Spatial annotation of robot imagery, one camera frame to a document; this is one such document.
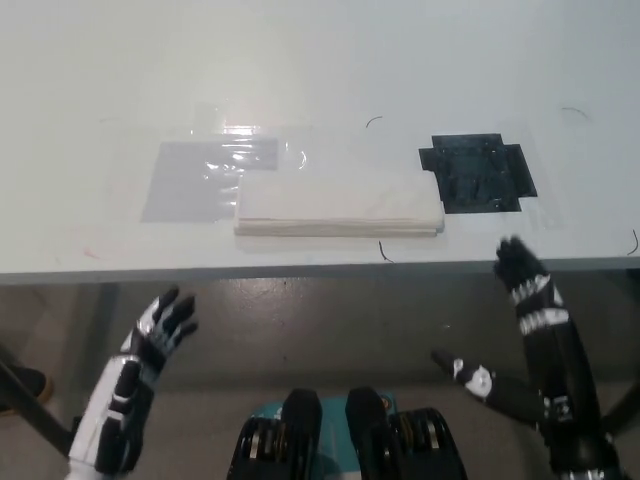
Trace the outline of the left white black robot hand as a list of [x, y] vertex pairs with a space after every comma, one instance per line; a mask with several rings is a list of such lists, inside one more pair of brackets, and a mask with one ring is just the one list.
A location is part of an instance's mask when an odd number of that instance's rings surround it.
[[134, 470], [159, 377], [197, 330], [194, 312], [195, 297], [181, 297], [172, 287], [134, 322], [79, 419], [68, 452], [68, 479], [123, 479]]

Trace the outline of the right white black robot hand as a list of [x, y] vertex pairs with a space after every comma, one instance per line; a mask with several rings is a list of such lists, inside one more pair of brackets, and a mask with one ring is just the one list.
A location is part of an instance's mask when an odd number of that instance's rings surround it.
[[586, 350], [550, 272], [512, 236], [496, 249], [494, 273], [514, 308], [528, 382], [442, 349], [432, 360], [476, 401], [537, 430], [557, 478], [625, 478]]

